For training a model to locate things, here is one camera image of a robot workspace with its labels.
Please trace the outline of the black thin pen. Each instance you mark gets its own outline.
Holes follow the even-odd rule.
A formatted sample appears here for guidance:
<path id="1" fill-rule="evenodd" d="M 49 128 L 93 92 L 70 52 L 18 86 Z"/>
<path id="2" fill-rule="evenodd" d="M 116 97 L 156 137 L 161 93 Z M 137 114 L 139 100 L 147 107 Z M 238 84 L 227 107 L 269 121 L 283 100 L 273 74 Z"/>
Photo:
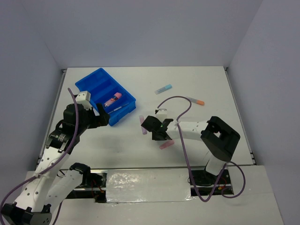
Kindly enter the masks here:
<path id="1" fill-rule="evenodd" d="M 123 107 L 125 107 L 127 105 L 129 105 L 129 103 L 126 103 L 126 104 L 124 104 L 122 106 L 119 106 L 119 107 L 115 108 L 114 110 L 110 111 L 108 114 L 112 114 L 113 112 L 116 112 L 116 111 L 120 110 L 121 108 L 123 108 Z"/>

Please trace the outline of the pink highlighter pen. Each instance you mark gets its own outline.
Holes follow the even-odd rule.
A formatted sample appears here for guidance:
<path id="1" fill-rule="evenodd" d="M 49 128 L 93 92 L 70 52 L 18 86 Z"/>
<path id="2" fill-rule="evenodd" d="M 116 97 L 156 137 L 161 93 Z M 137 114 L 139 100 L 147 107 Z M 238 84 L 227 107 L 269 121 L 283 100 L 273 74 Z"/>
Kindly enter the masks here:
<path id="1" fill-rule="evenodd" d="M 174 145 L 174 140 L 168 140 L 165 143 L 161 144 L 159 146 L 159 148 L 162 150 L 162 149 L 168 148 L 168 147 L 170 147 L 172 145 Z"/>

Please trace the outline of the pink-capped eraser jar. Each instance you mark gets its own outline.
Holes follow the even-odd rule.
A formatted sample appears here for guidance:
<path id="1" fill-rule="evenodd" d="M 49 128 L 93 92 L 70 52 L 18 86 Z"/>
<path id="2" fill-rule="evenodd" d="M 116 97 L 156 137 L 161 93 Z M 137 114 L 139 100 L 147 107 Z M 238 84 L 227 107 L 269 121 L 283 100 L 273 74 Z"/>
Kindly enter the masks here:
<path id="1" fill-rule="evenodd" d="M 122 94 L 119 92 L 116 92 L 109 100 L 107 100 L 104 103 L 104 107 L 109 107 L 110 105 L 112 105 L 114 102 L 116 102 L 121 97 L 122 97 Z"/>

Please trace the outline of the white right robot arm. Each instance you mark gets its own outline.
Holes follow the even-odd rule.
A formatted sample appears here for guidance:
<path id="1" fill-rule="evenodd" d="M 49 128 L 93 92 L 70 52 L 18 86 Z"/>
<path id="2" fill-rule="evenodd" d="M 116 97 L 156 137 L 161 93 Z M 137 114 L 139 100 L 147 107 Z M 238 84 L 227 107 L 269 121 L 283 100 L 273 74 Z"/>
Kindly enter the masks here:
<path id="1" fill-rule="evenodd" d="M 148 116 L 141 126 L 152 133 L 155 141 L 182 138 L 203 142 L 211 153 L 203 173 L 208 183 L 215 183 L 220 178 L 223 166 L 231 161 L 240 141 L 240 134 L 217 116 L 201 122 L 177 122 L 173 119 L 161 122 L 154 116 Z"/>

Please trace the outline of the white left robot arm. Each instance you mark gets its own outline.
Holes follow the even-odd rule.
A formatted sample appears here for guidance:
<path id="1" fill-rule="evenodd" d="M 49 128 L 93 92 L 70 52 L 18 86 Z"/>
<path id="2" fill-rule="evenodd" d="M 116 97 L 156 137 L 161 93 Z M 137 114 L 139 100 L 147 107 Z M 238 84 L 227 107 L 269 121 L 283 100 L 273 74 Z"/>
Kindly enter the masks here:
<path id="1" fill-rule="evenodd" d="M 53 212 L 76 187 L 99 187 L 103 177 L 91 173 L 89 166 L 74 163 L 63 177 L 57 174 L 87 129 L 108 125 L 109 114 L 97 104 L 99 115 L 83 104 L 69 104 L 63 119 L 50 133 L 46 148 L 34 175 L 23 183 L 24 190 L 13 203 L 1 203 L 1 219 L 11 225 L 48 225 Z"/>

